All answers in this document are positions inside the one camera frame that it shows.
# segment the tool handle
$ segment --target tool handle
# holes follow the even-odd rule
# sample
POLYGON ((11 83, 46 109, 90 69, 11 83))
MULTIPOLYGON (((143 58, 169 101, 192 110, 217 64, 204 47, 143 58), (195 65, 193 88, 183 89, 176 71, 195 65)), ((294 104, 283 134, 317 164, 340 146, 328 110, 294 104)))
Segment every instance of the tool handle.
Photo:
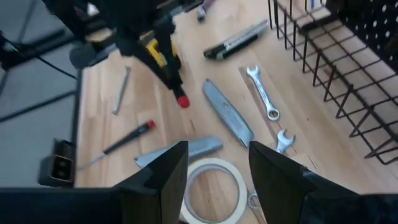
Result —
POLYGON ((181 108, 189 107, 189 105, 190 105, 189 99, 181 86, 173 89, 173 93, 174 93, 175 99, 177 99, 178 105, 180 105, 181 108))
POLYGON ((133 130, 130 132, 128 135, 124 136, 122 139, 120 139, 118 142, 114 143, 112 146, 109 148, 105 149, 103 151, 104 154, 109 155, 113 151, 117 150, 121 146, 127 144, 128 142, 132 141, 133 139, 137 138, 141 134, 144 134, 148 132, 150 129, 155 127, 155 123, 153 120, 150 120, 146 122, 145 124, 139 126, 137 129, 133 130))
POLYGON ((203 52, 203 55, 205 56, 205 58, 208 58, 208 59, 217 59, 217 55, 223 50, 225 50, 225 46, 224 46, 224 44, 220 44, 215 47, 206 49, 203 52))
MULTIPOLYGON (((171 146, 164 147, 162 149, 156 150, 154 152, 151 152, 149 154, 143 155, 136 157, 134 159, 134 162, 141 168, 144 168, 146 165, 150 164, 152 161, 154 161, 156 158, 158 158, 160 155, 165 153, 167 150, 169 150, 171 147, 173 147, 175 144, 171 146)), ((196 159, 201 156, 205 156, 209 153, 215 152, 223 147, 223 143, 215 136, 205 136, 202 138, 194 139, 194 140, 189 140, 188 141, 188 155, 189 155, 189 160, 196 159)))
POLYGON ((272 105, 270 99, 268 98, 268 92, 264 88, 264 86, 261 84, 260 77, 258 79, 254 79, 254 84, 256 85, 256 88, 258 89, 260 96, 266 106, 272 105))

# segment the masking tape roll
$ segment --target masking tape roll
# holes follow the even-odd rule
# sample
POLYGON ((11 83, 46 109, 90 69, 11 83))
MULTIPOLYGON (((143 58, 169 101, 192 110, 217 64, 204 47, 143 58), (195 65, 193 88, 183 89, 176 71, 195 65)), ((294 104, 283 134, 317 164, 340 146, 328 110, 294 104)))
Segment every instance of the masking tape roll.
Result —
POLYGON ((233 224, 237 223, 243 215, 248 202, 248 190, 241 173, 238 169, 227 161, 217 158, 201 159, 194 162, 188 168, 187 188, 184 199, 182 201, 181 214, 189 224, 209 224, 215 223, 203 218, 200 218, 193 210, 190 204, 189 190, 195 178, 204 171, 208 170, 222 170, 231 175, 238 185, 238 203, 235 206, 234 212, 227 219, 216 224, 233 224))

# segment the combination wrench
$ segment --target combination wrench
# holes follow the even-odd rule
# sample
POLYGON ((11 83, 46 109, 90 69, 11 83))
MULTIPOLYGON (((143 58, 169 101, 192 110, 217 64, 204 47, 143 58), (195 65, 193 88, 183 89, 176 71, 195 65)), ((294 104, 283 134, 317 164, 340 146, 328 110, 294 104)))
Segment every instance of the combination wrench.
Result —
POLYGON ((269 99, 268 93, 266 92, 266 89, 261 83, 260 68, 257 66, 254 70, 250 70, 250 68, 247 68, 246 74, 251 79, 253 79, 253 82, 256 85, 258 92, 260 93, 261 99, 266 105, 268 119, 270 119, 271 121, 277 121, 280 118, 280 113, 279 110, 272 104, 271 100, 269 99))
MULTIPOLYGON (((292 146, 294 141, 296 140, 296 135, 293 135, 292 137, 288 138, 285 136, 285 132, 286 132, 286 130, 280 130, 277 134, 278 143, 276 145, 275 151, 277 151, 280 154, 285 153, 286 149, 289 148, 290 146, 292 146)), ((258 210, 259 207, 254 205, 252 202, 254 197, 258 198, 257 192, 255 189, 254 189, 253 194, 249 195, 249 197, 248 197, 248 205, 251 209, 258 210)))

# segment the red-handled screwdriver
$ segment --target red-handled screwdriver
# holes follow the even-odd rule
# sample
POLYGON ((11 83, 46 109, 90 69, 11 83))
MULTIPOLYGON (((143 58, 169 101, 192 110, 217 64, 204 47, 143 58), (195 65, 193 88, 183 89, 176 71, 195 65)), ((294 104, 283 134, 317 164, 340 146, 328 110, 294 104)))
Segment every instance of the red-handled screwdriver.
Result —
POLYGON ((95 157, 93 160, 91 160, 90 162, 86 163, 85 165, 79 167, 78 170, 84 170, 84 169, 88 168, 89 166, 93 165, 95 162, 101 160, 102 158, 109 155, 113 151, 119 149, 121 146, 129 143, 130 141, 134 140, 135 138, 138 138, 141 134, 148 132, 149 130, 151 130, 154 127, 155 127, 155 123, 153 120, 146 122, 145 124, 139 126, 135 130, 130 132, 128 135, 124 136, 118 142, 114 143, 112 146, 105 149, 100 155, 95 157))

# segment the wooden workbench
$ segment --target wooden workbench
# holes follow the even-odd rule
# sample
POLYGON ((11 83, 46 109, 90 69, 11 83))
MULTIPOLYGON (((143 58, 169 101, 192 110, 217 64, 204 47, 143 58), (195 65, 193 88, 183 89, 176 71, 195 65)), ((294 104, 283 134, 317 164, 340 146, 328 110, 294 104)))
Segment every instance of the wooden workbench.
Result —
MULTIPOLYGON (((198 24, 195 12, 175 18, 174 43, 183 63, 183 87, 191 101, 187 110, 181 110, 172 92, 136 59, 122 59, 115 52, 108 60, 86 69, 79 165, 149 119, 156 122, 157 128, 79 172, 76 185, 111 187, 139 170, 134 157, 179 139, 214 135, 222 140, 224 148, 209 157, 234 164, 252 193, 247 149, 230 135, 201 92, 204 80, 209 78, 242 114, 254 131, 255 140, 274 147, 276 133, 288 129, 288 136, 296 135, 296 143, 287 155, 318 174, 359 193, 398 191, 397 165, 383 166, 376 159, 363 159, 369 149, 359 138, 348 137, 351 130, 346 121, 334 118, 336 108, 322 102, 321 91, 311 86, 312 76, 302 74, 300 65, 292 60, 292 53, 284 50, 274 32, 269 31, 224 62, 203 57, 203 49, 267 19, 267 7, 267 1, 263 0, 218 0, 211 9, 214 13, 209 13, 203 25, 198 24), (266 119, 260 98, 243 73, 243 68, 254 64, 261 68, 262 82, 280 110, 281 119, 276 123, 266 119), (111 111, 126 65, 132 67, 132 72, 120 113, 115 116, 111 111)), ((228 175, 203 174, 191 190, 193 207, 201 217, 220 221, 233 210, 236 191, 228 175)), ((264 223, 264 219, 247 207, 241 223, 264 223)))

